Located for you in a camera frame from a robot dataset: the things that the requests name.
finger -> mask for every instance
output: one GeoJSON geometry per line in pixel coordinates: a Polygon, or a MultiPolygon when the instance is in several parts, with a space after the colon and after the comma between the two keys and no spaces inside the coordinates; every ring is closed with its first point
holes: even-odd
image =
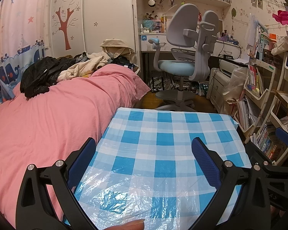
{"type": "Polygon", "coordinates": [[[144,230],[144,220],[134,220],[124,225],[109,227],[105,230],[144,230]]]}

wooden floor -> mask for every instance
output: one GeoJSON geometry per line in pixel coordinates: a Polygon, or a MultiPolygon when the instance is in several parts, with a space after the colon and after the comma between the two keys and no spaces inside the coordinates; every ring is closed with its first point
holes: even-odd
{"type": "MultiPolygon", "coordinates": [[[[199,96],[196,94],[193,99],[195,110],[201,113],[217,113],[212,103],[206,99],[205,96],[199,96]]],[[[156,98],[155,93],[148,92],[137,105],[140,109],[155,109],[162,104],[163,100],[156,98]]]]}

blue checkered tablecloth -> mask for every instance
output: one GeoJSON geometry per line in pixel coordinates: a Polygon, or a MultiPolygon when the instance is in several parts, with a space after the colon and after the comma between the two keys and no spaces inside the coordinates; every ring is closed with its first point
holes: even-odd
{"type": "MultiPolygon", "coordinates": [[[[250,167],[228,115],[119,108],[74,194],[99,229],[145,219],[145,229],[188,229],[215,193],[191,152],[195,137],[250,167]]],[[[220,222],[228,219],[236,186],[220,222]]]]}

pink bedsheet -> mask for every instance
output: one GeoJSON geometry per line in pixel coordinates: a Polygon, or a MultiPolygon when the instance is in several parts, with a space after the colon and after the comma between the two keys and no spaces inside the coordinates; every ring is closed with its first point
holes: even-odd
{"type": "MultiPolygon", "coordinates": [[[[15,226],[26,167],[47,167],[78,150],[88,137],[99,141],[119,107],[131,107],[150,89],[130,69],[109,64],[89,78],[74,78],[26,100],[0,105],[0,211],[15,226]]],[[[50,191],[52,201],[54,192],[50,191]]],[[[62,211],[54,204],[59,217],[62,211]]]]}

curtain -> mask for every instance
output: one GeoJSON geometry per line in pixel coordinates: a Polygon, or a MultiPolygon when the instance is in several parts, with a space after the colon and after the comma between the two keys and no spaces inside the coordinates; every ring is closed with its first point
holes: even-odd
{"type": "Polygon", "coordinates": [[[25,69],[44,57],[45,0],[0,2],[0,103],[15,97],[25,69]]]}

